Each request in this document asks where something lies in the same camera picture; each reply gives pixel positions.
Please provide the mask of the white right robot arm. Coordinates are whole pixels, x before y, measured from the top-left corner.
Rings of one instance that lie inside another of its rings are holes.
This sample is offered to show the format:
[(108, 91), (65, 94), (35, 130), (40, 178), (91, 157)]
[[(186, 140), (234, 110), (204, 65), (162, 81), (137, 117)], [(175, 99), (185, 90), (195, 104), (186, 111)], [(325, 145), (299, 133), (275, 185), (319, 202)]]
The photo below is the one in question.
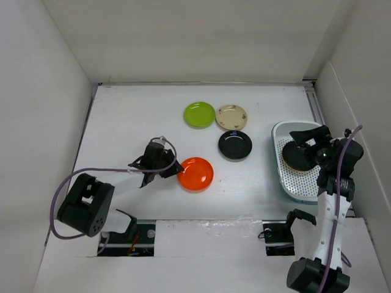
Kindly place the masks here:
[(345, 292), (350, 277), (342, 270), (342, 237), (346, 213), (355, 193), (351, 177), (363, 157), (363, 146), (354, 141), (362, 129), (346, 129), (342, 139), (334, 139), (323, 125), (307, 131), (291, 131), (293, 141), (309, 164), (320, 167), (317, 179), (318, 216), (310, 256), (292, 263), (287, 287), (297, 292)]

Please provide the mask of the black plate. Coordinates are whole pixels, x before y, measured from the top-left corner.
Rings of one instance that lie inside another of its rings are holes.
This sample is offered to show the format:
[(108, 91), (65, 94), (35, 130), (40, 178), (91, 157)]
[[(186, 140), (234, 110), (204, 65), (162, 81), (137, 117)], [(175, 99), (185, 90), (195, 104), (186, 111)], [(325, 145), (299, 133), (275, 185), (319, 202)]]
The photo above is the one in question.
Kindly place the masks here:
[(296, 145), (294, 141), (288, 142), (282, 148), (282, 159), (284, 160), (305, 160), (304, 150)]
[(223, 156), (231, 160), (242, 160), (250, 155), (252, 141), (242, 131), (227, 131), (220, 136), (218, 148)]

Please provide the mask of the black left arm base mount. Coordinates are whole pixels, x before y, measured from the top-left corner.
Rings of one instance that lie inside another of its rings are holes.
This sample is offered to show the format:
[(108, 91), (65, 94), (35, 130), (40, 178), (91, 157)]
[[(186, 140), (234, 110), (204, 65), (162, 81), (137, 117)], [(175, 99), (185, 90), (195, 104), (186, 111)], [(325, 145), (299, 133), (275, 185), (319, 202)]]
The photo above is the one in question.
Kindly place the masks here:
[(100, 237), (97, 256), (107, 257), (153, 257), (155, 250), (156, 222), (141, 221), (137, 223), (136, 232), (129, 240), (119, 233), (110, 232), (109, 241)]

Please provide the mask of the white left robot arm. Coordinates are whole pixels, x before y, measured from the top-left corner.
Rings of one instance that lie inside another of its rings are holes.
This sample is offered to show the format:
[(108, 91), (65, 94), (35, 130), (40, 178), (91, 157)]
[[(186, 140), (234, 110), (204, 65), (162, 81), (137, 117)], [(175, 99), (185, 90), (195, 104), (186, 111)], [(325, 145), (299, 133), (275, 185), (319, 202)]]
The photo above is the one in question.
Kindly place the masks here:
[(68, 175), (57, 188), (50, 207), (50, 229), (58, 238), (54, 221), (78, 231), (77, 237), (94, 237), (98, 233), (115, 235), (123, 242), (136, 236), (137, 219), (119, 209), (112, 210), (115, 196), (150, 184), (156, 176), (163, 179), (177, 175), (184, 168), (177, 161), (177, 150), (165, 137), (154, 137), (143, 155), (127, 168), (101, 168), (112, 178), (107, 182), (90, 175), (93, 168), (82, 168)]

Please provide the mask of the orange plate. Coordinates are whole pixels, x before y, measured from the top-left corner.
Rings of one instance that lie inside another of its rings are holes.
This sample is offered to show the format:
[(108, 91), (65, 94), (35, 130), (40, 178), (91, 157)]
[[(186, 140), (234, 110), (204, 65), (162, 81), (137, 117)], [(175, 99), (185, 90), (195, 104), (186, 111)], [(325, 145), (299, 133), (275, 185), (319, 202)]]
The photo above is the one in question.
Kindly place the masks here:
[(181, 187), (191, 192), (200, 192), (207, 189), (214, 179), (212, 165), (202, 157), (185, 159), (181, 166), (183, 171), (177, 175)]
[(309, 172), (316, 167), (316, 164), (307, 162), (306, 160), (283, 160), (285, 165), (296, 172)]

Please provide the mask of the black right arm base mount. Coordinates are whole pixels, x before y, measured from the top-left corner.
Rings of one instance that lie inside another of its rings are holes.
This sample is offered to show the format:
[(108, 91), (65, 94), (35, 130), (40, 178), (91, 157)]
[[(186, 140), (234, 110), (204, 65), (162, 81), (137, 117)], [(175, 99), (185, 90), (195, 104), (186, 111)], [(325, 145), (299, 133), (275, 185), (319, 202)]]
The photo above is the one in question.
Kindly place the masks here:
[(258, 235), (265, 243), (267, 256), (294, 256), (294, 239), (290, 228), (283, 222), (263, 222)]

